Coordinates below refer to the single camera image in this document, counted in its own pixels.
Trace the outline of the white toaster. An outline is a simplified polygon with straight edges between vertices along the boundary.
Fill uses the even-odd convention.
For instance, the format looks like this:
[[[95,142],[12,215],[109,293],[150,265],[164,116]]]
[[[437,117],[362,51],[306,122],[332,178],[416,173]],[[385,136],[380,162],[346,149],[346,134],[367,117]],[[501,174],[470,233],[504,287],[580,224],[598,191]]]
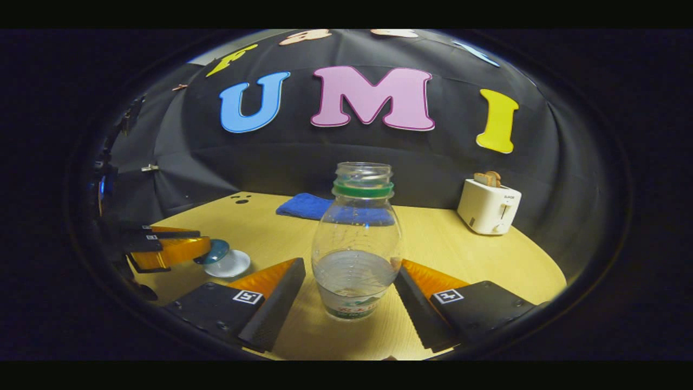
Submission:
[[[505,235],[512,227],[521,199],[522,193],[512,188],[490,187],[467,179],[457,213],[475,233]]]

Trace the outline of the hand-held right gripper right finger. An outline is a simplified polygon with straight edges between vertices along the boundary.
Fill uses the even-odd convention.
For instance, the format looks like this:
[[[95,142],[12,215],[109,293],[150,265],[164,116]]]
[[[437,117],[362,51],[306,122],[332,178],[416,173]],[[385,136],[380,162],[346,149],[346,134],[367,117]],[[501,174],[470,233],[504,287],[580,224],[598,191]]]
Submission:
[[[433,352],[489,339],[537,310],[495,282],[466,282],[407,259],[394,284],[423,347]]]

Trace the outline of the blue towel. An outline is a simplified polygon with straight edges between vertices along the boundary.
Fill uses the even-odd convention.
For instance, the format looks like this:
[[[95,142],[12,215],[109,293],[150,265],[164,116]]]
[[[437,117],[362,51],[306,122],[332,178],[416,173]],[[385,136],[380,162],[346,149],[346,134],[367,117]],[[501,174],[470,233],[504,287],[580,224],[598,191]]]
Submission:
[[[310,193],[298,193],[276,209],[280,216],[296,217],[299,219],[321,220],[334,204],[334,200],[315,197]],[[394,215],[385,209],[373,207],[342,206],[328,217],[331,224],[347,225],[394,225]]]

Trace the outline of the clear plastic water bottle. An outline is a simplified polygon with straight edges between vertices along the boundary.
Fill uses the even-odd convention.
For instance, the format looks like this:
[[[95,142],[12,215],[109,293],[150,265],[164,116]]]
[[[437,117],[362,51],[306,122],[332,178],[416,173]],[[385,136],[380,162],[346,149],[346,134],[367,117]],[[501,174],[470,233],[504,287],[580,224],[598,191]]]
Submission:
[[[391,179],[384,163],[337,165],[334,201],[319,220],[311,267],[326,312],[338,319],[373,314],[400,271],[403,238]]]

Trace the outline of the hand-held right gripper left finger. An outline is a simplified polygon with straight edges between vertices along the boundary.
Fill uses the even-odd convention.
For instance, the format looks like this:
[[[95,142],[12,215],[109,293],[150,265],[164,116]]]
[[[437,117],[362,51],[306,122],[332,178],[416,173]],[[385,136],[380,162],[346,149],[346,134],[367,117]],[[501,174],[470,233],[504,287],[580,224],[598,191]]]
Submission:
[[[165,309],[223,342],[270,352],[304,279],[304,259],[292,258],[227,284],[206,282]]]

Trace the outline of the black backdrop cloth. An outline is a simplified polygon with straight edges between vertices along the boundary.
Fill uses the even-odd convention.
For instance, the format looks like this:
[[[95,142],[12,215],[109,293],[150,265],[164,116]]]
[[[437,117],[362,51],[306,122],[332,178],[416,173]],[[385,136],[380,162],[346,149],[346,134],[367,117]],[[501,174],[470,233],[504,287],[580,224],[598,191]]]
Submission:
[[[123,126],[113,208],[133,222],[236,192],[331,198],[341,162],[390,165],[394,205],[455,210],[465,180],[493,170],[522,193],[513,227],[572,282],[627,220],[622,153],[599,114],[547,69],[470,34],[303,30],[235,44],[153,82]]]

